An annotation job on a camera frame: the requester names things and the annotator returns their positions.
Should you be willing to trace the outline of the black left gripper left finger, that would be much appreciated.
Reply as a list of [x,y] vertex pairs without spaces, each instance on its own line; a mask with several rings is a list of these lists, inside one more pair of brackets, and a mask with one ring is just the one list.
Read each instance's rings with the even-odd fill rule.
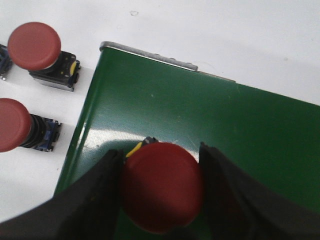
[[120,211],[121,150],[109,150],[87,173],[47,202],[0,224],[2,240],[112,240]]

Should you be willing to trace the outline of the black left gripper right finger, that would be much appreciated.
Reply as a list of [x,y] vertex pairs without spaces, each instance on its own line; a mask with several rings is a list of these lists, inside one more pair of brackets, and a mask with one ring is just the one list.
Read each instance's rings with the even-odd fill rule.
[[318,240],[320,215],[273,192],[201,143],[204,215],[213,240]]

